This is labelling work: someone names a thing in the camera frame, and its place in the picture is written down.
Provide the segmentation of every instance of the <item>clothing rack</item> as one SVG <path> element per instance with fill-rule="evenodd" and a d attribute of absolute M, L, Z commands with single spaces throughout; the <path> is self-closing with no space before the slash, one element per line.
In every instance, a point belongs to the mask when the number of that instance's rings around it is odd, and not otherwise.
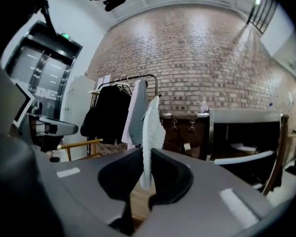
<path fill-rule="evenodd" d="M 122 78 L 122 79 L 118 79 L 118 80 L 114 80 L 114 81 L 109 81 L 109 82 L 105 82 L 103 84 L 101 84 L 99 86 L 99 88 L 101 88 L 103 85 L 106 84 L 110 84 L 110 83 L 114 83 L 114 82 L 118 82 L 118 81 L 126 81 L 126 80 L 131 80 L 131 79 L 137 79 L 137 78 L 142 78 L 142 77 L 153 77 L 155 79 L 155 95 L 158 95 L 158 80 L 154 75 L 141 75 L 141 76 L 136 76 L 136 77 L 127 77 L 127 78 Z"/>

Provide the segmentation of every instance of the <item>tag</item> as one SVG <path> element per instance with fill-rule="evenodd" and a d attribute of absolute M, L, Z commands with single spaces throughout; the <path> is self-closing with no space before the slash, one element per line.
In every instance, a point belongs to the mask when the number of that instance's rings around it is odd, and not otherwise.
<path fill-rule="evenodd" d="M 184 145 L 184 150 L 190 150 L 191 149 L 191 146 L 189 143 L 185 143 Z"/>

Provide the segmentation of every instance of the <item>brick wall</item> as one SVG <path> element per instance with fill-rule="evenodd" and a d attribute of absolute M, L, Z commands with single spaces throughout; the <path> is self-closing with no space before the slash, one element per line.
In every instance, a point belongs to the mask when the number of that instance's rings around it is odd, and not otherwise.
<path fill-rule="evenodd" d="M 290 131 L 296 127 L 296 80 L 269 57 L 260 34 L 228 10 L 168 6 L 121 22 L 103 38 L 87 72 L 93 80 L 107 74 L 156 75 L 162 112 L 196 113 L 202 100 L 210 108 L 266 109 L 272 102 L 290 115 Z"/>

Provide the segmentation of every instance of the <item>exit sign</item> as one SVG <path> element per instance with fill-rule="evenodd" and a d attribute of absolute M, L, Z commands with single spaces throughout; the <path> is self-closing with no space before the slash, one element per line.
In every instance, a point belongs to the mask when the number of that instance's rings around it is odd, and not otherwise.
<path fill-rule="evenodd" d="M 70 36 L 68 34 L 62 33 L 61 36 L 64 37 L 65 39 L 70 40 Z"/>

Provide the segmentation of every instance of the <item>white wall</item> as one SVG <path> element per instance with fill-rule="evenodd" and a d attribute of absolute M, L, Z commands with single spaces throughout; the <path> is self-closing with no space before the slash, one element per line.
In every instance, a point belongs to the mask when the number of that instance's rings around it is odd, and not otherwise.
<path fill-rule="evenodd" d="M 277 5 L 275 13 L 261 37 L 261 42 L 273 57 L 293 33 L 295 27 L 281 5 Z"/>
<path fill-rule="evenodd" d="M 104 10 L 102 12 L 101 8 L 96 9 L 92 4 L 90 6 L 90 3 L 93 2 L 89 0 L 48 0 L 48 2 L 51 21 L 56 32 L 68 34 L 72 40 L 83 47 L 67 82 L 62 102 L 62 106 L 65 106 L 70 83 L 74 78 L 87 71 L 94 52 L 105 33 L 112 26 L 113 21 L 103 14 L 105 12 Z M 40 12 L 34 15 L 12 38 L 2 55 L 0 61 L 2 67 L 6 66 L 16 45 L 37 20 L 45 22 L 44 16 Z M 63 120 L 63 108 L 60 116 L 60 119 Z"/>

